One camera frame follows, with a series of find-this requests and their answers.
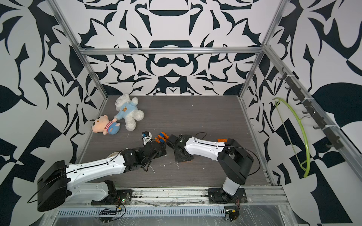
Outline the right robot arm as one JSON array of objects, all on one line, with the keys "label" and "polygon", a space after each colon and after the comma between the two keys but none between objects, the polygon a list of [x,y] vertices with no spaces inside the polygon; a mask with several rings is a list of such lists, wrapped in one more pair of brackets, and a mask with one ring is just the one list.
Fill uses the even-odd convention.
[{"label": "right robot arm", "polygon": [[217,161],[226,175],[222,191],[229,196],[234,196],[245,184],[254,164],[254,158],[247,150],[230,138],[226,142],[213,142],[191,135],[171,135],[166,144],[174,150],[178,163],[189,162],[195,155]]}]

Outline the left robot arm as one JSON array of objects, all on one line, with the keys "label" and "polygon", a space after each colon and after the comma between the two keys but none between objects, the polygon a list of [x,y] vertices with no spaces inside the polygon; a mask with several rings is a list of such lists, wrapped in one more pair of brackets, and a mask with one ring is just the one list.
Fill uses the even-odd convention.
[{"label": "left robot arm", "polygon": [[37,181],[37,210],[46,212],[59,207],[86,182],[138,169],[148,171],[152,160],[164,155],[166,145],[150,140],[143,147],[122,150],[98,161],[69,165],[64,160],[57,161]]}]

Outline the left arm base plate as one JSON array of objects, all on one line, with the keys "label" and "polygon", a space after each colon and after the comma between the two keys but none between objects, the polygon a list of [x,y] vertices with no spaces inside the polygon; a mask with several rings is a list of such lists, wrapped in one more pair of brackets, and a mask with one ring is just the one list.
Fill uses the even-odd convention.
[{"label": "left arm base plate", "polygon": [[92,206],[101,206],[101,205],[116,205],[124,204],[127,201],[132,200],[132,189],[116,189],[116,186],[113,181],[106,180],[105,184],[107,186],[107,195],[105,198],[102,198],[100,201],[92,200]]}]

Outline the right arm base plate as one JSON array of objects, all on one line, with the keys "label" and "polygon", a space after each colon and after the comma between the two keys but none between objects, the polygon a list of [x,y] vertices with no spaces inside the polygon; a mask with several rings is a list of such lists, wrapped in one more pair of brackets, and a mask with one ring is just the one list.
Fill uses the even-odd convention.
[{"label": "right arm base plate", "polygon": [[248,203],[247,195],[244,188],[239,188],[235,195],[229,195],[221,188],[209,188],[207,190],[208,199],[211,203],[228,204],[228,203]]}]

